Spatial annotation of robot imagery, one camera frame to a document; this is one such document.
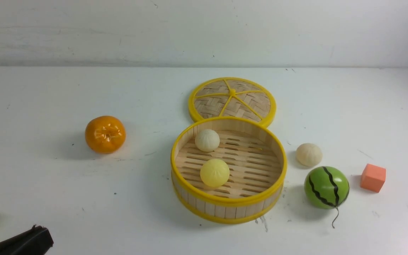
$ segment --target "toy watermelon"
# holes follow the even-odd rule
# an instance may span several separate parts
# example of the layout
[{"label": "toy watermelon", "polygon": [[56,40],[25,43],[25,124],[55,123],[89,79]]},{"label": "toy watermelon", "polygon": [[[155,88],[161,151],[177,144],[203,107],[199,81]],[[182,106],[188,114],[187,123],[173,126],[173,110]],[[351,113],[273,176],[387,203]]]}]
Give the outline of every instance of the toy watermelon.
[{"label": "toy watermelon", "polygon": [[322,209],[338,210],[347,199],[350,190],[345,175],[331,166],[319,166],[311,170],[306,176],[304,186],[306,197],[311,204]]}]

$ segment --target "bamboo steamer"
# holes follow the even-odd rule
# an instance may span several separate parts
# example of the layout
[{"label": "bamboo steamer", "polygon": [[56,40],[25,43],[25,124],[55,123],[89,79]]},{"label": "bamboo steamer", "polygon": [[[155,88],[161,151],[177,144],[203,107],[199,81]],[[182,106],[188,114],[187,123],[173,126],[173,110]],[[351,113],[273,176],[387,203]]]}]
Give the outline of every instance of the bamboo steamer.
[{"label": "bamboo steamer", "polygon": [[199,85],[188,99],[193,121],[233,116],[269,126],[275,116],[275,99],[261,85],[237,77],[211,79]]},{"label": "bamboo steamer", "polygon": [[[213,129],[220,145],[202,152],[194,137]],[[199,176],[203,163],[224,160],[230,178],[217,189],[208,189]],[[259,123],[237,117],[203,119],[185,129],[171,151],[171,179],[177,197],[196,215],[218,223],[252,221],[267,213],[280,197],[287,158],[278,139]]]}]

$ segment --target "black object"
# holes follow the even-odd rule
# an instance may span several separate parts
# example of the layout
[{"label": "black object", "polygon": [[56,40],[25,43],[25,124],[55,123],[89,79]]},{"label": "black object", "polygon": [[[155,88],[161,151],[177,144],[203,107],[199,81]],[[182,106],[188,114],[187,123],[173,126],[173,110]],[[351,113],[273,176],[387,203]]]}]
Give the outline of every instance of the black object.
[{"label": "black object", "polygon": [[52,246],[48,229],[34,225],[30,230],[0,242],[0,255],[44,255]]}]

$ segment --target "white wall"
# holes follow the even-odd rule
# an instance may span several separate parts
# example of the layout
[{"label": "white wall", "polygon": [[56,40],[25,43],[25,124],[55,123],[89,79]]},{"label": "white wall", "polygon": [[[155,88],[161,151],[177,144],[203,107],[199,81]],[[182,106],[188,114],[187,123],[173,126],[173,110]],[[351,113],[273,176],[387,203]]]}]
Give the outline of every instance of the white wall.
[{"label": "white wall", "polygon": [[408,0],[0,0],[0,65],[408,67]]}]

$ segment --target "watermelon stem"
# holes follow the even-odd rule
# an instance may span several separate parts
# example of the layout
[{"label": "watermelon stem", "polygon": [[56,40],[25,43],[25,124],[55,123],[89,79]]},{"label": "watermelon stem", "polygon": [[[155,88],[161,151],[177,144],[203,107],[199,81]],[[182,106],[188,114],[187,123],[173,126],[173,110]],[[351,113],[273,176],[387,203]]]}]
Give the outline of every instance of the watermelon stem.
[{"label": "watermelon stem", "polygon": [[338,209],[337,206],[335,206],[336,210],[338,211],[338,214],[336,215],[335,219],[332,221],[332,227],[335,228],[335,226],[333,226],[333,223],[335,223],[335,220],[338,219],[338,216],[340,215],[340,210]]}]

